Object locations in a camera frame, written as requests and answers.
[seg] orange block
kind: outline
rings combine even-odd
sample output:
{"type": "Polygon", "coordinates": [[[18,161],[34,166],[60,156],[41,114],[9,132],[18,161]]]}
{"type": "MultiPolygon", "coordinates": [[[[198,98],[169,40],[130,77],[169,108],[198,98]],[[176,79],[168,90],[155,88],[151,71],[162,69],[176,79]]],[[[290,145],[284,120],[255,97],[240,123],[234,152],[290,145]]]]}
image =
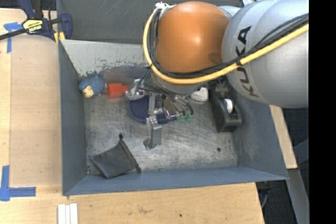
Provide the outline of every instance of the orange block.
{"type": "Polygon", "coordinates": [[[111,83],[107,87],[107,95],[109,98],[120,98],[128,91],[128,86],[121,83],[111,83]]]}

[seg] gray bin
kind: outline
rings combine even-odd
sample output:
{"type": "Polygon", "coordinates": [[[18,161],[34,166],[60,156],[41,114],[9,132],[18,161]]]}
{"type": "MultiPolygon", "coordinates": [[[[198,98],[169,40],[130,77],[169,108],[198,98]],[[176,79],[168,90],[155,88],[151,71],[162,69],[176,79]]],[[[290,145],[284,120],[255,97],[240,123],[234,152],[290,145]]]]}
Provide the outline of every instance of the gray bin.
{"type": "MultiPolygon", "coordinates": [[[[268,105],[236,93],[243,125],[217,133],[208,102],[192,101],[191,123],[162,126],[161,145],[146,150],[145,125],[129,113],[125,98],[106,93],[85,99],[79,81],[98,74],[105,82],[130,84],[145,71],[142,32],[155,3],[190,0],[57,0],[57,12],[69,12],[73,35],[59,45],[62,189],[64,195],[109,193],[263,182],[288,178],[268,105]],[[118,142],[122,133],[142,173],[106,179],[90,156],[118,142]]],[[[237,1],[195,0],[216,6],[237,1]]]]}

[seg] white object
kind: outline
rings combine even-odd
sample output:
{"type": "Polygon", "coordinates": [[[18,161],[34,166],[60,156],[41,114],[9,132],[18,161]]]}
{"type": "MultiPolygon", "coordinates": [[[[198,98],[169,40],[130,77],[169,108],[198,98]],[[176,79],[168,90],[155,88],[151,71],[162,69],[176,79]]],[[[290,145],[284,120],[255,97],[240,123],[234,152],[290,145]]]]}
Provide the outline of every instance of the white object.
{"type": "Polygon", "coordinates": [[[226,104],[227,112],[229,112],[229,114],[231,114],[232,111],[233,111],[233,102],[232,102],[232,100],[225,98],[225,99],[223,99],[223,101],[226,104]]]}
{"type": "Polygon", "coordinates": [[[190,97],[196,101],[205,102],[209,97],[208,89],[201,87],[199,91],[194,91],[192,94],[190,94],[190,97]]]}
{"type": "Polygon", "coordinates": [[[77,204],[58,205],[57,223],[58,224],[78,224],[77,204]]]}

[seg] green object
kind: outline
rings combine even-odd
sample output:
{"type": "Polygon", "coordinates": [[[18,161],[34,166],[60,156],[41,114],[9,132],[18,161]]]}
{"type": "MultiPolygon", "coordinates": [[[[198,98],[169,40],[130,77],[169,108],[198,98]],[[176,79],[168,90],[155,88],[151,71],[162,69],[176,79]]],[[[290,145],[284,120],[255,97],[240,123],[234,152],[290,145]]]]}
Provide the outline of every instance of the green object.
{"type": "Polygon", "coordinates": [[[189,115],[186,117],[185,121],[186,121],[186,122],[190,122],[190,121],[193,119],[193,117],[194,117],[194,115],[189,114],[189,115]]]}
{"type": "Polygon", "coordinates": [[[177,121],[179,122],[179,123],[182,123],[182,122],[184,122],[185,121],[185,118],[186,118],[186,115],[180,115],[180,116],[178,116],[178,118],[177,118],[177,121]]]}

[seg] yellow cable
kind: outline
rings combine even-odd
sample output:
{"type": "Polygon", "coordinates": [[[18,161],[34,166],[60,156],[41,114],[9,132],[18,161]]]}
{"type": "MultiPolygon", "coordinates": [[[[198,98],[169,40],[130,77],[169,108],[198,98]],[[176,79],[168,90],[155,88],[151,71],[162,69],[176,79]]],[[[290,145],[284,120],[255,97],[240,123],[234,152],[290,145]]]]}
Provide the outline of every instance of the yellow cable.
{"type": "MultiPolygon", "coordinates": [[[[144,29],[144,34],[143,34],[143,52],[145,55],[145,58],[148,62],[148,64],[151,66],[152,71],[162,80],[166,81],[166,82],[170,82],[173,84],[180,84],[180,85],[193,85],[193,84],[199,84],[199,83],[204,83],[206,81],[210,81],[210,80],[214,80],[217,79],[221,76],[224,76],[226,74],[228,74],[229,72],[237,69],[240,65],[233,63],[232,65],[225,67],[219,71],[213,72],[211,74],[207,74],[201,77],[197,77],[197,78],[172,78],[169,77],[163,73],[161,73],[155,65],[153,65],[150,54],[148,52],[148,44],[147,44],[147,35],[148,35],[148,31],[149,31],[149,26],[151,24],[152,18],[155,14],[155,12],[157,11],[157,8],[154,10],[154,12],[152,13],[152,15],[149,17],[146,25],[145,25],[145,29],[144,29]]],[[[240,63],[242,65],[247,64],[248,62],[257,59],[260,56],[265,55],[266,53],[282,46],[283,44],[287,43],[288,41],[300,36],[301,34],[307,32],[309,30],[309,24],[306,24],[304,26],[302,26],[301,28],[289,33],[288,35],[278,39],[277,41],[273,42],[272,44],[270,44],[267,47],[264,47],[258,51],[256,51],[255,53],[246,56],[244,58],[240,59],[240,63]]]]}

